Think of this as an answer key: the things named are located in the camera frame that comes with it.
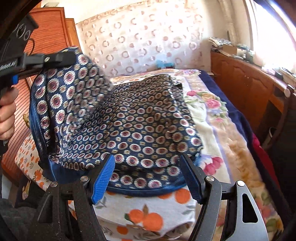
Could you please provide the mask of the person's left hand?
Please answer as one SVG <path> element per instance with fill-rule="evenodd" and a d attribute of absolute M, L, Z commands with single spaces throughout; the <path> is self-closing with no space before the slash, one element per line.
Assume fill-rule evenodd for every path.
<path fill-rule="evenodd" d="M 6 91 L 1 98 L 0 110 L 0 139 L 5 141 L 10 139 L 15 132 L 15 100 L 18 97 L 18 89 L 12 87 Z"/>

